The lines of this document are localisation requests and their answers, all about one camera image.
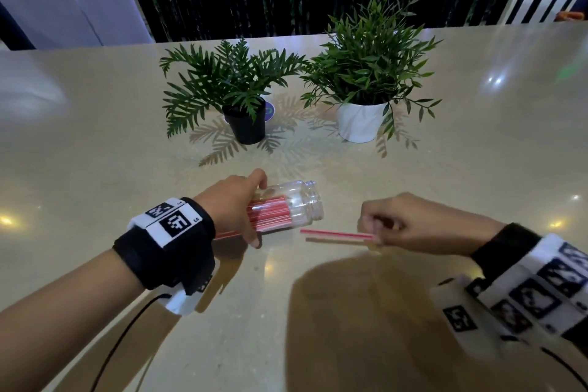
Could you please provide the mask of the person's left hand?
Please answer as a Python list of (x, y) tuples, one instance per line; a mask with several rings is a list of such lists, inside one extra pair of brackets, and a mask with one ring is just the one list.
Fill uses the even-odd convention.
[(215, 237), (240, 235), (242, 220), (248, 220), (247, 206), (257, 190), (267, 188), (268, 178), (260, 168), (248, 176), (230, 175), (193, 197), (208, 214), (215, 227)]

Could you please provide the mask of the person's right hand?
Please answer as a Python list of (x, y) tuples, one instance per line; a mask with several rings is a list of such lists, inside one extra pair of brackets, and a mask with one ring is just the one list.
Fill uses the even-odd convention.
[(469, 257), (498, 234), (506, 224), (480, 214), (455, 209), (412, 193), (365, 201), (365, 221), (383, 221), (386, 245), (405, 250)]

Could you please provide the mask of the single red striped straw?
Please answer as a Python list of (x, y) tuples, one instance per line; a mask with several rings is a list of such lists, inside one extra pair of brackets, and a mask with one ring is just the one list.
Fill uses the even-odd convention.
[(333, 232), (327, 230), (300, 229), (299, 232), (314, 239), (323, 240), (348, 240), (348, 241), (374, 241), (375, 236), (358, 232)]

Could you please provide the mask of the clear plastic jar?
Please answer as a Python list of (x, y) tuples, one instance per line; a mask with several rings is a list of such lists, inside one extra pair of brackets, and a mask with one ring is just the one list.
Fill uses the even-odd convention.
[(293, 218), (293, 227), (285, 229), (305, 227), (324, 218), (324, 209), (316, 181), (298, 180), (268, 186), (265, 189), (259, 189), (253, 200), (277, 195), (286, 196)]

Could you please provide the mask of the person's left forearm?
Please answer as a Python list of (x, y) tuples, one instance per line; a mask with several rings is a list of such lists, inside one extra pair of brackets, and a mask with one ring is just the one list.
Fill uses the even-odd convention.
[(0, 312), (0, 392), (40, 392), (144, 291), (109, 249)]

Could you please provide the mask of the bundle of red straws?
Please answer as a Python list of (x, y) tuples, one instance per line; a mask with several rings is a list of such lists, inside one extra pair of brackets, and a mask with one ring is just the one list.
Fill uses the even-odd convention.
[(285, 195), (253, 200), (246, 209), (256, 232), (272, 232), (293, 227), (289, 203)]

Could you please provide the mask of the fern plant in black pot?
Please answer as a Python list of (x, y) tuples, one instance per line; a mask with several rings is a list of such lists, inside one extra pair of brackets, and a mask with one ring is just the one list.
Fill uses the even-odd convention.
[(194, 130), (213, 109), (228, 121), (239, 144), (252, 145), (266, 136), (268, 88), (287, 87), (286, 77), (299, 75), (309, 61), (285, 49), (251, 54), (247, 41), (239, 39), (222, 40), (213, 51), (194, 44), (167, 49), (159, 59), (164, 77), (173, 64), (184, 64), (187, 71), (178, 73), (180, 84), (167, 82), (171, 89), (164, 91), (166, 136)]

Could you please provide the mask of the leafy plant in white pot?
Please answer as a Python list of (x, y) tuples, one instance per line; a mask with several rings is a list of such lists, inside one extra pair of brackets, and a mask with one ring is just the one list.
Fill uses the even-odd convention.
[(424, 67), (427, 54), (440, 44), (435, 36), (422, 39), (424, 24), (411, 22), (418, 2), (369, 0), (344, 17), (330, 17), (328, 41), (305, 63), (304, 108), (335, 108), (337, 132), (345, 141), (369, 143), (378, 133), (392, 138), (395, 107), (407, 114), (415, 107), (419, 121), (426, 114), (435, 118), (441, 99), (413, 97), (434, 74)]

